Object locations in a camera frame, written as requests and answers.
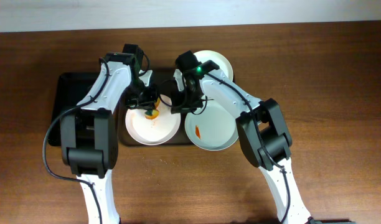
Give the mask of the green yellow sponge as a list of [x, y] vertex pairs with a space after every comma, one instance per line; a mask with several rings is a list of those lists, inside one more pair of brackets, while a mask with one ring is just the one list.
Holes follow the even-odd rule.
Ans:
[[155, 119], [159, 116], [158, 106], [159, 106], [160, 102], [161, 102], [161, 100], [160, 100], [160, 98], [158, 98], [157, 102], [155, 102], [155, 104], [154, 104], [155, 109], [147, 110], [144, 113], [144, 116], [146, 119]]

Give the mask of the white plate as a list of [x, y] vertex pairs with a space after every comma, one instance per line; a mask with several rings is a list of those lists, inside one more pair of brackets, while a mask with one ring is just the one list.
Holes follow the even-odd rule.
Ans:
[[160, 102], [159, 114], [148, 119], [146, 110], [128, 110], [125, 115], [125, 126], [129, 135], [138, 143], [155, 146], [168, 142], [178, 132], [181, 115], [172, 114], [171, 108]]
[[198, 61], [202, 63], [208, 60], [212, 60], [220, 67], [221, 70], [223, 70], [224, 74], [226, 74], [228, 79], [233, 81], [234, 79], [233, 68], [230, 62], [227, 60], [227, 58], [224, 57], [222, 54], [212, 50], [201, 50], [201, 51], [195, 52], [194, 55], [196, 56]]

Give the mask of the pale blue plate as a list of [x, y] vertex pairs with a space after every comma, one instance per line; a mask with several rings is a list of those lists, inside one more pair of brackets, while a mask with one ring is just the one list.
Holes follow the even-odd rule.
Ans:
[[203, 112], [188, 113], [184, 128], [193, 144], [208, 151], [224, 150], [238, 140], [235, 119], [215, 100], [208, 100]]

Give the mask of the white plate back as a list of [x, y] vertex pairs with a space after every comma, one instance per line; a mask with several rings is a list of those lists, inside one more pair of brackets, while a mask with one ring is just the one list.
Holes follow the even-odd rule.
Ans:
[[198, 61], [202, 63], [208, 60], [212, 60], [220, 67], [221, 70], [223, 70], [224, 74], [226, 74], [228, 79], [233, 81], [234, 79], [233, 68], [230, 62], [227, 60], [227, 58], [224, 57], [222, 54], [212, 50], [201, 50], [201, 51], [195, 52], [194, 55], [196, 56]]

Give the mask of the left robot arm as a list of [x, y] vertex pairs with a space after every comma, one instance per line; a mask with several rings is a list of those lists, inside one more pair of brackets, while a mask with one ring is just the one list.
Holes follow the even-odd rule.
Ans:
[[70, 167], [83, 190], [89, 223], [120, 223], [112, 174], [118, 160], [115, 110], [152, 111], [158, 107], [156, 88], [142, 77], [147, 56], [134, 44], [99, 59], [101, 69], [90, 91], [59, 118], [63, 163]]

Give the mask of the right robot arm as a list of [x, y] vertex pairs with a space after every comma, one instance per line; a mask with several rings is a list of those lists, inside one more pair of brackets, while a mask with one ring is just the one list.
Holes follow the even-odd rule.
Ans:
[[241, 150], [247, 161], [260, 169], [276, 205], [280, 223], [312, 223], [291, 167], [292, 138], [279, 104], [249, 95], [229, 80], [212, 60], [198, 61], [187, 51], [175, 61], [180, 71], [172, 113], [193, 113], [213, 99], [234, 119]]

